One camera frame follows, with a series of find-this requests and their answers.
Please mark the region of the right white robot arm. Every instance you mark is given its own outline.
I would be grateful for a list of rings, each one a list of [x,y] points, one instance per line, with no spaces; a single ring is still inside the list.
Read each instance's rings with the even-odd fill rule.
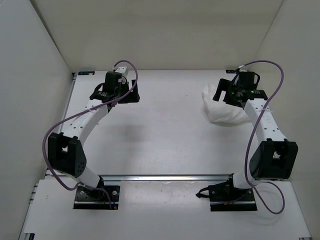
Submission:
[[[258,89],[260,76],[252,71],[238,71],[232,80],[221,78],[213,96],[219,101],[225,92],[223,102],[242,108],[253,125],[252,137],[257,138],[258,147],[254,154],[245,154],[245,167],[234,173],[232,183],[224,187],[224,195],[236,200],[242,189],[249,189],[260,183],[287,180],[292,173],[298,154],[298,145],[279,129],[270,110],[264,90]]]

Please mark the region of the white pleated skirt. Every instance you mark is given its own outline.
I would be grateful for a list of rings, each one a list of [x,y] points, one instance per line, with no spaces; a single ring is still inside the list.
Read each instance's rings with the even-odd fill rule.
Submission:
[[[211,123],[238,125],[250,122],[242,108],[228,105],[223,101],[214,101],[216,90],[217,87],[214,84],[208,83],[201,93],[204,109]]]

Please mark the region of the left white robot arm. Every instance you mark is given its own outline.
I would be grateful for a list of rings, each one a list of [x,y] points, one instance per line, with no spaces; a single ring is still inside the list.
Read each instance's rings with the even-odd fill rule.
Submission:
[[[137,81],[128,81],[128,74],[125,66],[108,71],[104,82],[89,96],[83,112],[62,132],[53,132],[47,139],[47,162],[52,172],[65,174],[83,184],[93,199],[101,198],[105,187],[102,178],[88,167],[83,147],[93,129],[116,104],[139,102]]]

